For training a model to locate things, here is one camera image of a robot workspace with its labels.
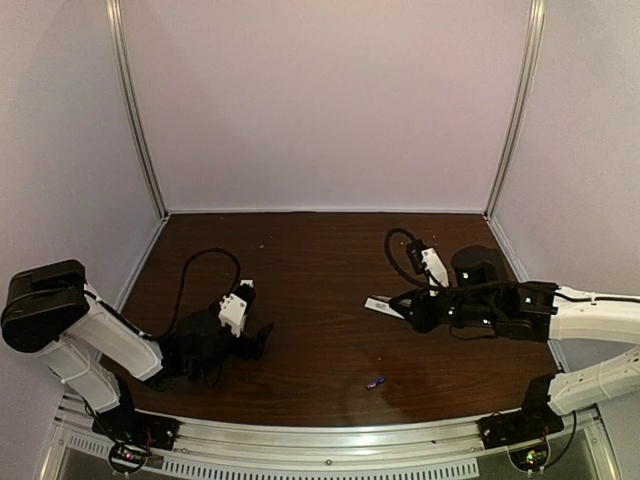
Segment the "white remote back cover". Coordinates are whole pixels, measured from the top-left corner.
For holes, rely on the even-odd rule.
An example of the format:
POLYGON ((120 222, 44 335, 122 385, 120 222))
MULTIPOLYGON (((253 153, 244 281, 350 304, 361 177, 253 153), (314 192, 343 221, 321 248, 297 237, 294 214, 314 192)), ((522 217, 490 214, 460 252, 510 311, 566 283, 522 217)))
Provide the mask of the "white remote back cover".
POLYGON ((390 305, 389 305, 389 299, 384 297, 384 298, 378 298, 378 297, 368 297, 365 300, 364 303, 364 307, 368 310, 377 312, 377 313, 381 313, 384 315, 388 315, 388 316, 392 316, 395 318, 402 318, 402 315, 400 313, 398 313, 397 311, 395 311, 390 305))

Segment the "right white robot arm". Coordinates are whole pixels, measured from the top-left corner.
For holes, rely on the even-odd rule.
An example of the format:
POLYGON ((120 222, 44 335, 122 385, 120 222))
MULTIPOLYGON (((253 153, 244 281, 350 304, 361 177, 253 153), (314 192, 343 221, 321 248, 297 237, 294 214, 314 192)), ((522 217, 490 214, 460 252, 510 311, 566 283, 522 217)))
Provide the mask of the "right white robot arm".
POLYGON ((508 279, 499 253, 482 246, 454 254, 450 283, 434 249, 422 243, 406 248, 425 284, 389 300, 392 311, 415 331, 488 328, 495 338, 546 343, 587 339, 624 343, 629 350, 577 371, 532 380, 521 409, 566 415, 639 389, 639 299, 585 292, 553 282, 508 279))

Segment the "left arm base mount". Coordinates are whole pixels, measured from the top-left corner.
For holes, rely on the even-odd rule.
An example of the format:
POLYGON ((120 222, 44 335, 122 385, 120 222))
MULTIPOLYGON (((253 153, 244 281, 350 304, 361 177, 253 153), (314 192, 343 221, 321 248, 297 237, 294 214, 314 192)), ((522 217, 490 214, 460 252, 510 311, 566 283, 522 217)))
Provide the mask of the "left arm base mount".
POLYGON ((107 461, 116 474, 129 477, 154 463, 162 463, 156 453, 172 451, 180 422, 174 418, 136 412, 133 419, 91 413, 92 430, 106 436, 112 446, 107 461))

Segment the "purple AA battery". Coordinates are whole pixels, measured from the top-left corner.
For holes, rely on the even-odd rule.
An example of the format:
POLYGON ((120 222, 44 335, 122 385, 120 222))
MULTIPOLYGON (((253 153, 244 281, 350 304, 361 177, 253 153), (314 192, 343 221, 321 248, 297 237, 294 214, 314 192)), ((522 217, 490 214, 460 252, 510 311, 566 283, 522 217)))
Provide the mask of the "purple AA battery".
POLYGON ((366 390, 367 391, 373 390, 373 389, 377 388, 378 386, 382 385, 385 381, 386 381, 385 377, 380 377, 380 378, 378 378, 376 380, 373 380, 373 381, 369 382, 366 385, 366 390))

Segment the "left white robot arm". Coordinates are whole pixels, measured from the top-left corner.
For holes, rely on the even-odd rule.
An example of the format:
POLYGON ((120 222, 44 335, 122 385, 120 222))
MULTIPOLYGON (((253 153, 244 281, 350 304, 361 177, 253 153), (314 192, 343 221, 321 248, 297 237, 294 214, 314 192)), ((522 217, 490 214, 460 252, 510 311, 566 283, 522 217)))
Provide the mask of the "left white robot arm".
POLYGON ((274 328, 244 331, 256 297, 243 280, 221 301, 179 320, 154 337, 106 303, 87 282, 85 267, 71 259, 15 274, 1 313, 5 343, 40 359, 98 414, 130 412, 126 386, 99 364, 100 352, 155 391, 205 380, 230 356, 258 360, 274 328))

